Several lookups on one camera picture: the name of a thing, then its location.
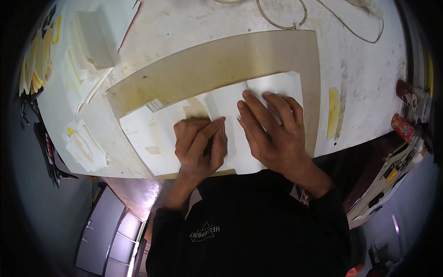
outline white table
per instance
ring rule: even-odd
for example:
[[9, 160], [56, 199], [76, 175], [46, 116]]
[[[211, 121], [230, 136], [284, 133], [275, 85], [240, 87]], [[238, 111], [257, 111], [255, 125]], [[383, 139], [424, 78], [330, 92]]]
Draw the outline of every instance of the white table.
[[[369, 44], [352, 35], [317, 1], [305, 0], [308, 16], [301, 29], [316, 31], [320, 56], [321, 104], [315, 156], [355, 146], [390, 132], [391, 118], [401, 109], [402, 102], [395, 94], [395, 84], [397, 79], [406, 76], [403, 27], [393, 0], [375, 1], [385, 13], [385, 29], [378, 43]], [[292, 26], [294, 21], [303, 18], [303, 8], [296, 0], [273, 4], [269, 0], [261, 2], [268, 17], [280, 25]], [[364, 9], [345, 0], [324, 0], [324, 3], [356, 33], [375, 40], [379, 23]], [[88, 9], [86, 4], [74, 6], [68, 6], [66, 22], [72, 20], [75, 9]], [[152, 178], [121, 130], [106, 97], [107, 89], [137, 70], [189, 47], [233, 35], [270, 30], [278, 28], [264, 20], [255, 0], [238, 4], [220, 4], [212, 0], [145, 0], [120, 49], [116, 67], [78, 115], [73, 115], [69, 108], [57, 71], [57, 61], [64, 50], [54, 57], [51, 76], [38, 102], [55, 148], [74, 173]], [[331, 87], [341, 92], [345, 103], [341, 135], [337, 140], [326, 140]], [[73, 160], [62, 137], [66, 124], [73, 119], [86, 122], [107, 152], [108, 167], [86, 172]]]

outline stack of paper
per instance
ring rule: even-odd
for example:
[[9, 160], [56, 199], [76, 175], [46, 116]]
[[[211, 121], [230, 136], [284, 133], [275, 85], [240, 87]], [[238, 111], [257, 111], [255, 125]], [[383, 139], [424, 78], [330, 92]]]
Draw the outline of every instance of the stack of paper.
[[68, 26], [63, 82], [71, 110], [78, 113], [114, 68], [96, 12], [75, 12]]
[[83, 120], [71, 122], [66, 130], [66, 150], [86, 171], [95, 172], [108, 166], [106, 152]]
[[174, 154], [176, 138], [173, 126], [191, 117], [192, 112], [201, 113], [203, 108], [212, 121], [226, 117], [228, 154], [219, 171], [233, 168], [237, 174], [255, 173], [262, 169], [262, 164], [252, 157], [243, 128], [237, 121], [237, 102], [243, 100], [244, 90], [254, 93], [279, 123], [278, 113], [262, 98], [263, 92], [291, 96], [303, 106], [300, 74], [290, 71], [222, 87], [155, 112], [145, 105], [122, 117], [120, 125], [137, 154], [155, 176], [177, 173], [180, 162]]
[[22, 63], [20, 73], [19, 96], [38, 92], [44, 86], [50, 67], [51, 32], [42, 37], [39, 29], [29, 45]]
[[42, 25], [26, 49], [20, 73], [19, 96], [37, 93], [47, 82], [51, 70], [51, 61], [62, 38], [64, 15], [63, 9], [54, 5], [47, 13]]

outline left hand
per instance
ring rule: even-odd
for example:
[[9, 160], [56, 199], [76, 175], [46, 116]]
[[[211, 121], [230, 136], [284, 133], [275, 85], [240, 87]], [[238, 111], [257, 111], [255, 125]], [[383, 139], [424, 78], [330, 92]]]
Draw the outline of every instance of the left hand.
[[[185, 119], [174, 125], [175, 155], [182, 164], [177, 179], [190, 189], [195, 189], [223, 165], [228, 151], [224, 122], [223, 117], [213, 122]], [[205, 153], [211, 138], [212, 148], [210, 153]]]

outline floor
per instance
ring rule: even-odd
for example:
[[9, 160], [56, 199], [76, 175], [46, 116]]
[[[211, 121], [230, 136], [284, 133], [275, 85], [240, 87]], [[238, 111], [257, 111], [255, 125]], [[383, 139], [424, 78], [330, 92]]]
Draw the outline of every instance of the floor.
[[[44, 156], [34, 134], [37, 116], [26, 109], [31, 122], [20, 127], [19, 109], [9, 112], [8, 131], [11, 137], [11, 160], [17, 190], [25, 217], [30, 222], [42, 253], [60, 276], [86, 277], [89, 274], [74, 267], [80, 235], [91, 211], [92, 198], [98, 190], [85, 175], [79, 179], [62, 179], [60, 188], [49, 178]], [[65, 172], [66, 166], [56, 156], [55, 164]]]

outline beige board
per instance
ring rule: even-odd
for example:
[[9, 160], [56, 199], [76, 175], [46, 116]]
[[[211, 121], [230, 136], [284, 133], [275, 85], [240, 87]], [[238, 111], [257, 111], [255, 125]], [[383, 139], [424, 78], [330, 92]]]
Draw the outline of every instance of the beige board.
[[110, 88], [107, 97], [119, 120], [154, 99], [168, 105], [237, 82], [291, 70], [300, 73], [305, 148], [312, 158], [320, 116], [320, 62], [315, 31], [257, 32], [200, 44], [140, 69]]

